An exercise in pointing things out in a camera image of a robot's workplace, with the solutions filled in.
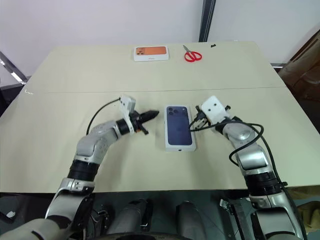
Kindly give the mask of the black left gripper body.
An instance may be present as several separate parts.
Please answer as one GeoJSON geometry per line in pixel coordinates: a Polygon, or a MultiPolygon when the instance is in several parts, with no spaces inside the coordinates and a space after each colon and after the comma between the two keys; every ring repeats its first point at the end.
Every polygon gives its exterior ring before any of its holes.
{"type": "Polygon", "coordinates": [[[149,131],[143,126],[143,123],[148,121],[147,116],[147,112],[138,113],[136,110],[129,114],[131,124],[136,133],[143,132],[145,135],[149,134],[149,131]]]}

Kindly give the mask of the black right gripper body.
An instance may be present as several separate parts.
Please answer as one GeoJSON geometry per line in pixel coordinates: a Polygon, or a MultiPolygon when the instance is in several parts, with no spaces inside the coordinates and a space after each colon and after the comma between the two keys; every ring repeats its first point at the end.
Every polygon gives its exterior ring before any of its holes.
{"type": "Polygon", "coordinates": [[[207,119],[206,114],[201,110],[201,108],[198,105],[196,105],[195,108],[197,110],[197,114],[196,114],[196,117],[195,117],[194,121],[198,121],[198,120],[201,120],[201,119],[207,119]]]}

